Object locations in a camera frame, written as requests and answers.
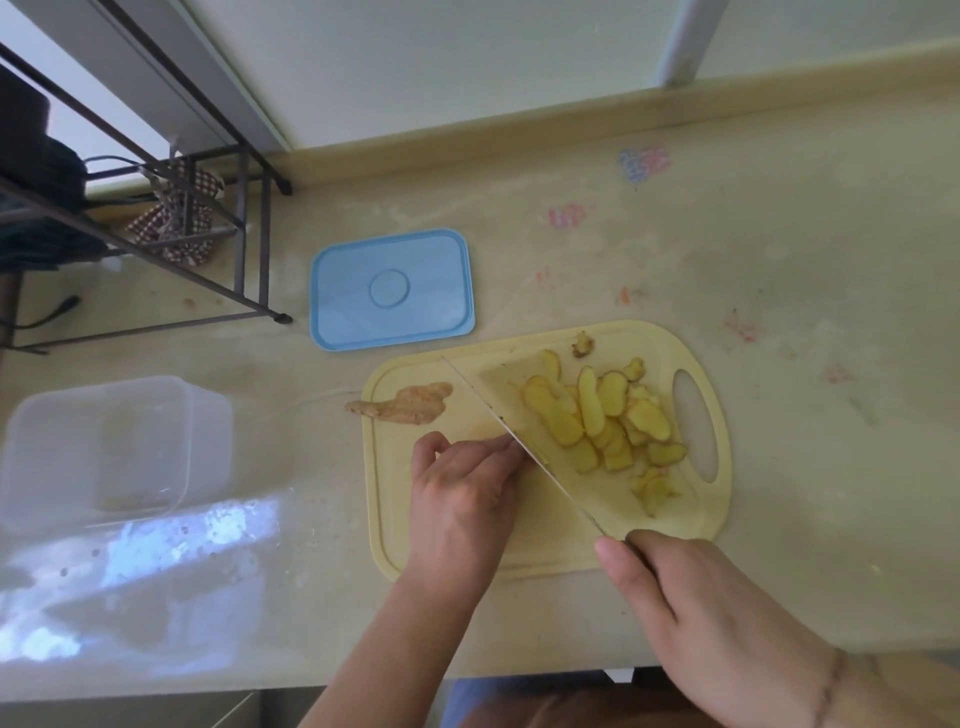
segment clear plastic container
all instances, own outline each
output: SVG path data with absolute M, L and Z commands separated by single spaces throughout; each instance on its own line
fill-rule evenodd
M 150 518 L 224 496 L 233 412 L 177 376 L 44 392 L 7 423 L 0 521 L 42 535 Z

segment blue lid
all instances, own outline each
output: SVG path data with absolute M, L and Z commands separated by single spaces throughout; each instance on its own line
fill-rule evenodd
M 313 259 L 310 336 L 321 349 L 386 347 L 473 331 L 467 241 L 452 230 L 333 245 Z

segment countertop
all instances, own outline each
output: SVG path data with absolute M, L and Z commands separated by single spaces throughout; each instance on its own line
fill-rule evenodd
M 275 209 L 271 303 L 290 327 L 7 353 L 5 419 L 34 392 L 138 376 L 226 394 L 237 477 L 235 499 L 159 520 L 0 533 L 0 699 L 326 683 L 389 588 L 344 402 L 389 357 L 622 318 L 680 336 L 724 405 L 734 486 L 717 543 L 739 567 L 849 649 L 960 644 L 958 128 L 957 88 L 899 92 L 304 189 Z M 310 341 L 320 249 L 435 227 L 469 243 L 472 334 Z M 230 257 L 208 270 L 229 279 Z M 24 320 L 70 293 L 84 303 L 40 335 L 238 310 L 139 261 L 110 266 L 29 276 Z M 495 583 L 450 674 L 654 662 L 594 570 Z

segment checkered fabric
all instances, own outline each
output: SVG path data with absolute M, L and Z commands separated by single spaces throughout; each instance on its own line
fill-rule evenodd
M 186 164 L 182 159 L 174 160 L 171 167 L 181 179 L 187 179 Z M 127 225 L 127 232 L 133 235 L 133 243 L 145 245 L 210 230 L 213 211 L 208 206 L 193 201 L 193 214 L 188 231 L 185 226 L 186 194 L 163 178 L 152 174 L 150 170 L 144 170 L 144 174 L 150 180 L 150 187 L 153 188 L 159 203 Z M 221 197 L 224 193 L 224 181 L 203 169 L 195 171 L 194 187 L 213 198 Z M 171 245 L 157 254 L 178 265 L 198 266 L 209 260 L 212 251 L 213 240 L 199 240 Z

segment forearm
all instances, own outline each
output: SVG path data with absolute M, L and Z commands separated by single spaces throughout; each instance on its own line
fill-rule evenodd
M 837 684 L 824 728 L 942 728 L 937 716 L 850 665 Z
M 420 728 L 471 616 L 401 575 L 301 728 Z

